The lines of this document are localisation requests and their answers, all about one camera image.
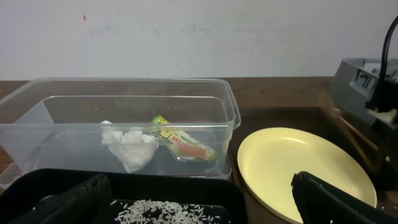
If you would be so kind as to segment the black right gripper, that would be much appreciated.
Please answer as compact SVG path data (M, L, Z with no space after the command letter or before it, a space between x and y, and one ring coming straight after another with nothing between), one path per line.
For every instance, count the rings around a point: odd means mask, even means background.
M366 102L374 117L371 125L377 146L369 169L382 189L397 189L397 83L379 79L372 97Z

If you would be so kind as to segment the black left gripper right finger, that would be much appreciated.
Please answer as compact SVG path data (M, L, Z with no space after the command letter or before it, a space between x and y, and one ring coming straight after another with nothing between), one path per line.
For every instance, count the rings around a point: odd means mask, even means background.
M303 224L397 224L397 218L308 172L295 174L291 186Z

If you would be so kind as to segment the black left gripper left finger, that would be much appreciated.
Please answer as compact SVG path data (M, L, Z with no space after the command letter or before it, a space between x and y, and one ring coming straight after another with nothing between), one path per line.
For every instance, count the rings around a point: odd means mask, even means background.
M49 198L10 224L105 224L111 222L111 185L103 174Z

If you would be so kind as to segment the yellow plate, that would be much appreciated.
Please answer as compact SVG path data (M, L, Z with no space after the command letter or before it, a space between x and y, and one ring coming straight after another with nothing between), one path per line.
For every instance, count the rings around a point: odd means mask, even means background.
M376 207L377 194L365 170L344 150L312 133L266 128L246 137L238 149L238 167L253 196L273 214L301 223L291 181L306 171Z

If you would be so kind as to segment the white tissue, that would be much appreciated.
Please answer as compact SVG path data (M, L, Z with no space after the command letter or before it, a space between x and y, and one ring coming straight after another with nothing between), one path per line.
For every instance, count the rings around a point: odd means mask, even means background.
M142 131L117 131L110 121L102 121L102 145L108 147L128 173L144 168L159 147L156 137Z

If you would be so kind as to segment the green snack wrapper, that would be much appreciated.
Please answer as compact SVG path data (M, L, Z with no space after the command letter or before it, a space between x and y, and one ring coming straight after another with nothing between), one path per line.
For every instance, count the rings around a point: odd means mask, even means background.
M215 161L218 153L184 131L155 128L152 134L180 161Z

